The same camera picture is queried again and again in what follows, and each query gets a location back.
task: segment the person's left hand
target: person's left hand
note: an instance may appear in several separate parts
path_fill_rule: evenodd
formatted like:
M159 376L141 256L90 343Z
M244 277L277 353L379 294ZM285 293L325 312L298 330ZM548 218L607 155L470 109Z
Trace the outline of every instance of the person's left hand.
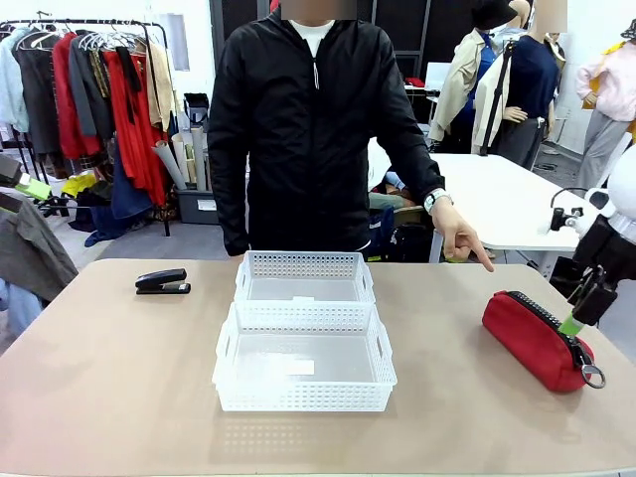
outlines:
M446 259L466 261L471 251L488 271L495 271L475 230L455 210L447 197L441 197L431 211L435 228L444 236Z

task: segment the perforated basket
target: perforated basket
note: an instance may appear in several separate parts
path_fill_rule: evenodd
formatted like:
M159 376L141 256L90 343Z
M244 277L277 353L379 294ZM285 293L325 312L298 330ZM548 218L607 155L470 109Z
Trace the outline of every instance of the perforated basket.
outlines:
M374 304L236 302L213 383L223 410L383 411L392 356Z
M375 303L373 284L361 253L249 251L238 269L235 301Z

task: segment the beige tabletop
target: beige tabletop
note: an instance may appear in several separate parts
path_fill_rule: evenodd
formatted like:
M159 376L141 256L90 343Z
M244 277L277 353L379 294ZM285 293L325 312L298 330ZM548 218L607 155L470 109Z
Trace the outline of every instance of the beige tabletop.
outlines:
M183 266L185 296L134 279ZM568 306L523 266L375 264L398 384L377 414L223 413L211 384L229 262L93 263L0 358L0 472L56 476L501 474L636 467L636 369L582 334L603 391L546 391L481 326L518 289Z

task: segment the wristwatch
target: wristwatch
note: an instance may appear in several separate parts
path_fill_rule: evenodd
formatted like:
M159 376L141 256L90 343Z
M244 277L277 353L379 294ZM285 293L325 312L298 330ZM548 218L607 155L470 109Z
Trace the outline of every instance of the wristwatch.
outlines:
M435 203L442 197L447 197L448 199L450 199L450 203L451 204L453 203L453 200L451 199L450 194L448 194L446 191L444 191L441 188L435 189L433 192L431 192L430 194L426 196L426 200L424 201L424 208L426 209L429 215L430 215L430 211L433 210L433 206L435 205Z

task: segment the beige jacket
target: beige jacket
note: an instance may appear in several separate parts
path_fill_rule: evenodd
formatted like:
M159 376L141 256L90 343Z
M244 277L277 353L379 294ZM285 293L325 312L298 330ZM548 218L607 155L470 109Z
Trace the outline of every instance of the beige jacket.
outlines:
M495 122L493 123L493 130L490 134L488 146L492 146L493 140L499 131L499 127L501 126L501 121L504 116L504 109L508 102L508 91L510 89L510 64L511 62L508 62L502 97L498 103L497 113L495 114ZM475 94L475 123L473 125L473 154L478 154L481 146L484 144L486 129L488 127L488 119L490 118L490 111L493 108L493 101L495 99L495 88L499 82L499 76L501 75L501 69L503 67L504 56L500 55L477 85L477 92Z
M175 109L168 57L163 48L152 42L150 42L150 50L152 51L152 66L154 67L155 81L157 82L157 95L155 95L152 74L150 72L150 59L146 52L146 82L148 86L150 123L157 126L161 124L161 128L167 131L170 124L170 111L174 111Z
M450 71L435 109L435 117L430 125L430 139L441 141L446 133L450 133L450 123L466 105L468 94L475 86L481 52L485 47L484 39L473 30L455 49L455 57L450 64Z

